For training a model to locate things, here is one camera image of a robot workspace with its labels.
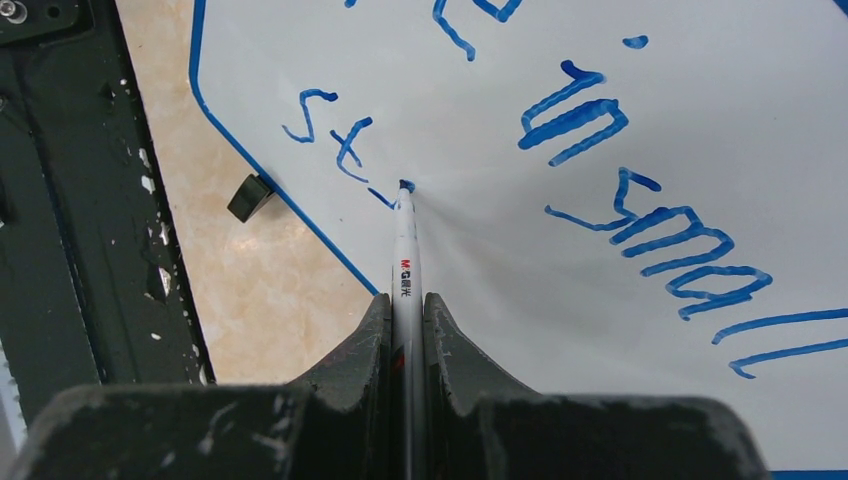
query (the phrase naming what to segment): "black metal frame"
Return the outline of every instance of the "black metal frame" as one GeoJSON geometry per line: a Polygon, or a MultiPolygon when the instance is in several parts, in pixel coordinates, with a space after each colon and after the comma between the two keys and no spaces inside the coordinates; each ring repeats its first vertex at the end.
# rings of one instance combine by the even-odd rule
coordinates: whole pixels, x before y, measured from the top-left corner
{"type": "Polygon", "coordinates": [[[30,36],[0,27],[0,340],[24,417],[79,384],[214,382],[114,0],[26,3],[30,36]],[[36,28],[58,3],[72,25],[36,28]]]}

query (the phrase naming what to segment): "black bracket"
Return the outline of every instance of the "black bracket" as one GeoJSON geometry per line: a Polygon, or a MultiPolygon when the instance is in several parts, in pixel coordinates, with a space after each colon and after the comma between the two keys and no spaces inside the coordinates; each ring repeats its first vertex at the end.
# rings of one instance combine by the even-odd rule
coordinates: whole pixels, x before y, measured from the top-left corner
{"type": "Polygon", "coordinates": [[[271,198],[274,191],[258,175],[248,175],[236,191],[227,209],[245,223],[271,198]]]}
{"type": "Polygon", "coordinates": [[[0,0],[0,46],[66,30],[80,19],[79,0],[0,0]]]}

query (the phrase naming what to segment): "metal bolt head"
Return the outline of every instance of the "metal bolt head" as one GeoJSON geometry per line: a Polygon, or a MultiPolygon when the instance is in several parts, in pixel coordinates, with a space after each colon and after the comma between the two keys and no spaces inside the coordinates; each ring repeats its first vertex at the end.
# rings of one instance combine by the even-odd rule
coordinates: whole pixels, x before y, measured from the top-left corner
{"type": "Polygon", "coordinates": [[[0,16],[9,18],[15,15],[18,6],[13,0],[0,0],[0,16]]]}

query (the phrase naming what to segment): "tan tile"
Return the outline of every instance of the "tan tile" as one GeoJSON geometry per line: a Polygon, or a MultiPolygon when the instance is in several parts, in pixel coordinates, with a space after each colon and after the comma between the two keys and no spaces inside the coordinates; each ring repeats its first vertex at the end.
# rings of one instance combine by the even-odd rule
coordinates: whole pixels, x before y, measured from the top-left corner
{"type": "Polygon", "coordinates": [[[370,294],[279,199],[243,225],[252,173],[188,83],[192,0],[118,0],[156,156],[219,383],[292,379],[359,322],[370,294]]]}

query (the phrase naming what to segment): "m&g logo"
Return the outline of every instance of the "m&g logo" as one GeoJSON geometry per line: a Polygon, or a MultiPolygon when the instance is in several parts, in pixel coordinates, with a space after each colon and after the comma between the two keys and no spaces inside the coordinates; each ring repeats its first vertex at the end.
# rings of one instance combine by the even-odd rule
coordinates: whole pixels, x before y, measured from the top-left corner
{"type": "Polygon", "coordinates": [[[409,297],[412,295],[412,280],[409,277],[412,274],[409,272],[409,260],[400,261],[400,296],[409,297]]]}

